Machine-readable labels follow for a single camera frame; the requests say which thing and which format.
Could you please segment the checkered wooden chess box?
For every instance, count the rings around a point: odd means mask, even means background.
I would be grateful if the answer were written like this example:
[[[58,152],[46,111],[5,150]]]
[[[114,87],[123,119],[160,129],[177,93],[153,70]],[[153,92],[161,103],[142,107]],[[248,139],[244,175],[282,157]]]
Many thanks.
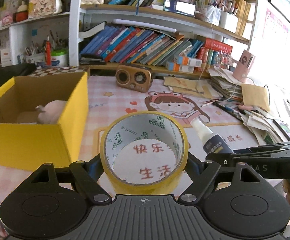
[[[36,69],[29,76],[41,77],[41,76],[57,75],[57,74],[64,74],[64,73],[82,73],[82,72],[86,72],[88,77],[90,76],[90,68],[89,67],[82,67],[82,66],[80,66],[80,67],[41,68],[41,69]]]

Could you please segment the pink plush toy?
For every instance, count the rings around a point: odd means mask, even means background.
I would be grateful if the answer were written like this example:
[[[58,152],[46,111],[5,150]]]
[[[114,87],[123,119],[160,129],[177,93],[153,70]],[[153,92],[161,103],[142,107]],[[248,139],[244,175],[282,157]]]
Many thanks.
[[[34,111],[22,112],[18,115],[18,124],[56,124],[63,113],[67,101],[54,100],[45,106],[38,105]]]

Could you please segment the yellow tape roll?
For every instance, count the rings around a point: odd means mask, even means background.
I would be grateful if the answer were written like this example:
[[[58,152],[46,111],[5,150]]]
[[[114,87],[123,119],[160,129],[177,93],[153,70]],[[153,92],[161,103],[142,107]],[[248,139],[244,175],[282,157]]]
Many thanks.
[[[170,194],[187,163],[188,139],[171,116],[140,111],[108,126],[99,155],[116,194]]]

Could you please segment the yellow cardboard box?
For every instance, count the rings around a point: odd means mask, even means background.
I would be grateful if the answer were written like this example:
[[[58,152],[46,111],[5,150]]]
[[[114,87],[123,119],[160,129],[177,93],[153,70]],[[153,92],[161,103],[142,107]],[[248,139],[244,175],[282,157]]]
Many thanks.
[[[61,100],[53,124],[38,120],[38,106]],[[43,163],[76,161],[88,116],[88,74],[17,76],[0,87],[0,165],[34,171]]]

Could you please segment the messy paper stack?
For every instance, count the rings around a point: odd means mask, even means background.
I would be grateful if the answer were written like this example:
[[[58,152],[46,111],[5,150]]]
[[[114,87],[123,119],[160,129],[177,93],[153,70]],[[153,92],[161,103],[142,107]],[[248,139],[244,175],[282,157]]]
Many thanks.
[[[220,105],[235,103],[236,115],[240,115],[243,124],[252,132],[258,143],[269,144],[290,141],[290,93],[270,83],[262,84],[255,78],[247,77],[245,83],[233,77],[233,73],[219,67],[207,71],[212,87],[222,95],[217,101]],[[242,98],[242,84],[265,87],[267,89],[270,111],[257,106],[246,106]]]

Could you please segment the white bookshelf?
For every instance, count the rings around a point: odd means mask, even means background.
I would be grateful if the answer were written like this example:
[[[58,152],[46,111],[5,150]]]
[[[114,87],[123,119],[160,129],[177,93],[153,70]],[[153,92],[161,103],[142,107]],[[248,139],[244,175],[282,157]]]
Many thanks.
[[[79,63],[80,47],[93,27],[128,25],[166,31],[212,44],[223,53],[233,40],[250,45],[245,34],[255,0],[177,0],[195,4],[194,17],[163,11],[164,0],[0,0],[0,65],[46,64],[45,42],[51,52],[67,49],[68,67]]]

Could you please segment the flat cardboard pieces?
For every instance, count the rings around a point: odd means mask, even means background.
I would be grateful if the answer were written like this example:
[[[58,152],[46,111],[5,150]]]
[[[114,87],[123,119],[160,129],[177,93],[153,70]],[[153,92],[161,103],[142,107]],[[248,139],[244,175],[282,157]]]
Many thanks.
[[[221,99],[217,92],[206,80],[189,80],[180,77],[165,77],[164,83],[171,91],[205,99]]]

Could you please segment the orange white medicine boxes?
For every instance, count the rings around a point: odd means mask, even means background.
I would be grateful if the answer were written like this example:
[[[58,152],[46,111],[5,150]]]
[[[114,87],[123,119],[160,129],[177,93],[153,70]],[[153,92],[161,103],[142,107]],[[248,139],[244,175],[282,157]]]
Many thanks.
[[[202,61],[200,59],[178,55],[167,61],[165,67],[170,71],[192,74],[201,65]]]

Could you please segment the pink paper cup holder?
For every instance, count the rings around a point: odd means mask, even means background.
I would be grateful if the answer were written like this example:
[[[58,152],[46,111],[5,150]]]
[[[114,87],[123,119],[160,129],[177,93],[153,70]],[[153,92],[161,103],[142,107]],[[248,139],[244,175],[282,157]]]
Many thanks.
[[[253,61],[254,55],[249,51],[244,50],[233,72],[233,77],[238,81],[245,83]]]

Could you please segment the green lid white tub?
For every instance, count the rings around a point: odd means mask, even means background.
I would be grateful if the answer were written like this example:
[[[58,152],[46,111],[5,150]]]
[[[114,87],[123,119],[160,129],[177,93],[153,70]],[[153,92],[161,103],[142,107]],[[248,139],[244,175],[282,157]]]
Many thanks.
[[[53,50],[51,52],[51,65],[53,67],[67,67],[69,65],[68,50]]]

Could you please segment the red bottle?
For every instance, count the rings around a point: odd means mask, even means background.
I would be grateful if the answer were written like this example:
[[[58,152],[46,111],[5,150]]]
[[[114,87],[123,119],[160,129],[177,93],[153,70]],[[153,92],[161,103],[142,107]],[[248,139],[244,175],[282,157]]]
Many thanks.
[[[45,42],[45,48],[46,48],[46,64],[48,66],[51,65],[51,43],[49,36],[47,37],[47,40]]]

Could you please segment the row of leaning books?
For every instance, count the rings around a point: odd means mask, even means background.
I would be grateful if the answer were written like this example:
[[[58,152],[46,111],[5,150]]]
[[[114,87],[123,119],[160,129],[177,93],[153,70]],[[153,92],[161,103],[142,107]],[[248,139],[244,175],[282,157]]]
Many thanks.
[[[80,64],[138,63],[165,66],[178,56],[196,57],[204,44],[196,38],[166,31],[102,22],[87,33]]]

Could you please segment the brown kraft envelope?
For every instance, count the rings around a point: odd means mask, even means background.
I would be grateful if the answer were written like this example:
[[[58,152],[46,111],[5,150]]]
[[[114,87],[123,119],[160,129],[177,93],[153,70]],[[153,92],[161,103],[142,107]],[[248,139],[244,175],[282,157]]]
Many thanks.
[[[242,84],[242,98],[246,106],[257,106],[265,111],[270,111],[269,97],[265,87]]]

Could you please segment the brown retro radio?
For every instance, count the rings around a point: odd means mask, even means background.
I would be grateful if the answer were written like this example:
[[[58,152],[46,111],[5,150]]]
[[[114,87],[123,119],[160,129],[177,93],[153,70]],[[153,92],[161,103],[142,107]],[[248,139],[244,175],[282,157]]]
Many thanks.
[[[135,64],[119,64],[116,73],[116,85],[145,93],[152,86],[152,69]]]

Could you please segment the phone on upper shelf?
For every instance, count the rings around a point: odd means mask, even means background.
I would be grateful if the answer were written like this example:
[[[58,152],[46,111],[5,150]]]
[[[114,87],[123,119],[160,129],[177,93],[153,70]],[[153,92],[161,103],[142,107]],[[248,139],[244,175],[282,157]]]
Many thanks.
[[[163,11],[194,17],[196,6],[192,3],[177,0],[164,0]]]

